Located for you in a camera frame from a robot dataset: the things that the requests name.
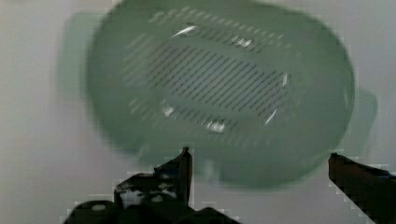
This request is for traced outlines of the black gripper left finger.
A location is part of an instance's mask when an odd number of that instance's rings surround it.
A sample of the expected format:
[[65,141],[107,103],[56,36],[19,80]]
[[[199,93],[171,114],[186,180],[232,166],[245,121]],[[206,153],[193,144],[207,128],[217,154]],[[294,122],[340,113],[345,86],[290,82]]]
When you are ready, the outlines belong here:
[[176,200],[189,204],[192,155],[188,147],[172,160],[153,168],[152,173],[137,173],[114,189],[114,203],[122,209],[142,202]]

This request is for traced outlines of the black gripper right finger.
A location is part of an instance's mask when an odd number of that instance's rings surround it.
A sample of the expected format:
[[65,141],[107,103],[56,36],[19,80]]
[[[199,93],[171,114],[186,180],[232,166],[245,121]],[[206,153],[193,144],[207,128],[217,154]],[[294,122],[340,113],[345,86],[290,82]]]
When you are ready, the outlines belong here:
[[395,224],[395,175],[335,152],[328,167],[329,179],[375,224]]

